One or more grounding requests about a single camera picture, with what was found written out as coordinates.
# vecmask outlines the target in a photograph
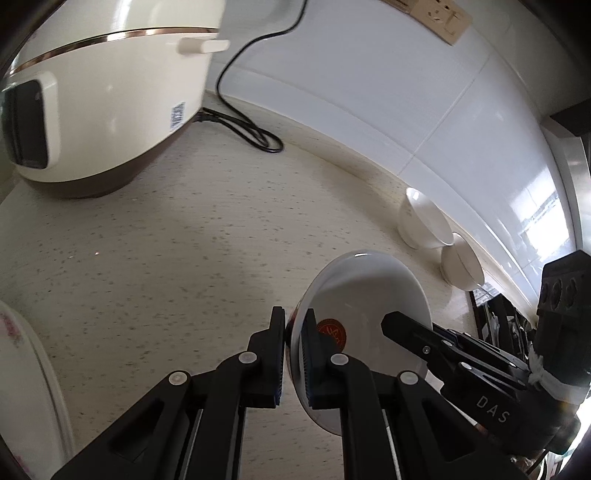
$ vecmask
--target rice cooker handle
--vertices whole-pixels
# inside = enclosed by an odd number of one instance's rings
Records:
[[[197,53],[215,53],[218,51],[225,51],[229,47],[229,40],[184,37],[178,42],[177,49],[181,55],[194,55]]]

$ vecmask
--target bowl rim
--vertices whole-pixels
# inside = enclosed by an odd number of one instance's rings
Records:
[[[453,232],[454,235],[454,243],[453,245],[450,245],[451,247],[453,247],[456,251],[457,257],[460,260],[460,262],[462,263],[462,266],[464,267],[464,269],[466,270],[466,272],[468,273],[468,276],[474,281],[474,283],[476,283],[479,287],[482,287],[486,281],[485,277],[484,277],[484,269],[482,268],[482,264],[480,263],[480,259],[478,258],[478,256],[476,255],[476,252],[474,251],[474,249],[472,248],[472,246],[468,243],[468,241],[459,233],[457,232]],[[460,238],[460,240],[462,240],[462,242],[467,246],[467,249],[465,250],[465,253],[468,253],[468,255],[473,255],[474,258],[476,259],[476,263],[478,264],[478,266],[480,267],[479,270],[479,278],[474,278],[474,275],[472,275],[472,272],[470,272],[470,269],[468,268],[468,266],[466,265],[466,261],[464,261],[464,259],[462,258],[462,255],[460,255],[460,249],[459,244],[456,241],[456,237],[458,236]]]
[[[442,225],[447,225],[446,231],[445,232],[441,232],[442,235],[439,235],[438,233],[432,231],[427,226],[427,223],[424,220],[424,216],[421,214],[420,210],[417,209],[417,208],[415,208],[415,206],[413,204],[414,202],[416,202],[415,198],[413,198],[413,193],[414,192],[417,192],[419,195],[422,195],[426,199],[426,201],[428,201],[429,203],[431,203],[435,207],[435,210],[437,211],[437,215],[439,215],[440,219],[443,220]],[[435,202],[432,201],[423,192],[421,192],[420,190],[417,190],[414,187],[407,187],[407,189],[405,191],[405,195],[406,195],[406,199],[408,200],[408,203],[410,204],[413,212],[415,213],[415,215],[417,215],[418,219],[421,220],[421,223],[425,226],[425,228],[429,231],[429,233],[431,235],[433,235],[444,246],[450,247],[451,245],[453,245],[454,238],[453,238],[453,230],[452,230],[452,227],[449,225],[449,222],[445,218],[445,215],[443,214],[443,212],[441,211],[441,209],[435,204]]]

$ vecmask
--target white bolt head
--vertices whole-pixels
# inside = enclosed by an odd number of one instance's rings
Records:
[[[414,385],[418,383],[418,375],[415,372],[402,372],[400,381],[405,385]]]
[[[172,385],[183,385],[187,381],[188,377],[185,372],[174,372],[170,374],[168,381]]]
[[[335,353],[330,357],[330,361],[335,365],[346,365],[349,362],[349,357],[343,353]]]
[[[251,364],[256,362],[256,353],[255,352],[242,352],[238,355],[238,359],[243,364]]]

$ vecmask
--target wall socket panel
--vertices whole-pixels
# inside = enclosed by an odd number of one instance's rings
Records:
[[[383,0],[421,22],[450,45],[466,31],[472,17],[452,0]]]

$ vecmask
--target white plate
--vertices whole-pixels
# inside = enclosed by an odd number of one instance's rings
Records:
[[[33,480],[49,480],[74,454],[72,427],[39,338],[0,301],[0,433]]]
[[[371,370],[398,375],[412,370],[423,378],[426,363],[384,336],[384,315],[399,311],[433,327],[427,298],[418,280],[398,259],[371,250],[358,250],[330,262],[310,284],[291,316],[293,329],[287,362],[300,402],[310,418],[325,430],[340,435],[338,410],[312,410],[304,385],[300,334],[308,308],[316,322],[328,320],[343,353],[358,358]]]

